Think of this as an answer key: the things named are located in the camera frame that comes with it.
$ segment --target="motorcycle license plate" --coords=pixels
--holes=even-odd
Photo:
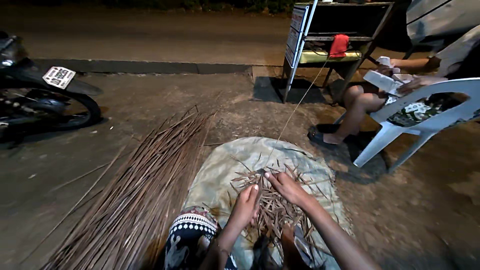
[[[51,67],[50,70],[43,75],[43,80],[51,86],[65,89],[75,76],[75,73],[75,71],[69,70],[68,68]]]

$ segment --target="motorcycle tire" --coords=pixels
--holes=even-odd
[[[62,95],[70,97],[78,102],[80,102],[82,105],[87,108],[88,112],[90,113],[90,118],[85,121],[84,123],[78,124],[78,125],[71,125],[71,126],[52,126],[50,127],[50,130],[52,131],[67,131],[67,130],[74,130],[74,129],[80,129],[84,127],[88,127],[91,125],[94,125],[102,119],[101,115],[102,112],[100,111],[100,108],[98,104],[89,96],[85,94],[77,94],[77,93],[71,93],[71,92],[61,92]]]
[[[45,126],[48,131],[68,131],[68,130],[75,130],[75,129],[80,129],[84,127],[91,126],[93,124],[98,123],[102,117],[101,117],[101,111],[98,106],[98,104],[88,95],[85,94],[77,94],[77,93],[71,93],[67,91],[54,91],[52,89],[44,88],[44,87],[38,87],[36,85],[25,85],[25,84],[15,84],[14,86],[12,85],[11,87],[7,89],[12,89],[12,88],[32,88],[32,89],[38,89],[38,90],[43,90],[51,93],[59,93],[65,97],[71,98],[76,100],[77,102],[81,103],[89,113],[89,117],[86,121],[78,123],[78,124],[72,124],[72,125],[59,125],[59,126]]]

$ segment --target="yellow cushion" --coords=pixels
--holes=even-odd
[[[319,62],[346,62],[355,61],[361,58],[359,51],[347,51],[344,57],[332,57],[327,60],[328,52],[304,50],[300,55],[300,64],[319,63]]]

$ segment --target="asphalt road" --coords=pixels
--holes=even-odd
[[[10,6],[5,31],[33,58],[281,65],[290,19]]]

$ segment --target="string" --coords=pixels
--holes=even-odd
[[[318,76],[320,75],[320,73],[322,72],[322,70],[324,69],[325,65],[327,64],[327,61],[328,61],[328,58],[330,56],[327,56],[327,59],[325,60],[325,63],[324,65],[322,66],[322,68],[320,69],[320,71],[318,72],[317,76],[315,77],[315,79],[313,80],[312,84],[310,84],[310,86],[308,87],[307,91],[305,92],[305,94],[303,94],[303,97],[300,99],[300,102],[297,104],[297,106],[295,107],[295,109],[293,110],[293,112],[290,114],[288,120],[287,120],[287,123],[285,124],[285,126],[283,127],[282,129],[282,132],[280,132],[280,135],[278,136],[278,139],[276,140],[275,144],[272,146],[272,151],[270,152],[270,155],[268,155],[268,158],[267,158],[267,162],[265,162],[265,166],[268,165],[268,162],[270,160],[270,157],[272,156],[272,153],[273,153],[273,150],[275,150],[275,146],[276,144],[278,143],[278,141],[280,140],[280,137],[282,136],[283,132],[285,131],[285,129],[287,128],[287,125],[288,125],[288,122],[290,122],[290,119],[292,118],[293,114],[295,113],[295,111],[297,110],[297,108],[300,106],[301,102],[303,101],[303,99],[305,98],[305,96],[307,95],[308,91],[310,90],[310,88],[313,86],[313,84],[315,83],[315,81],[317,80]]]

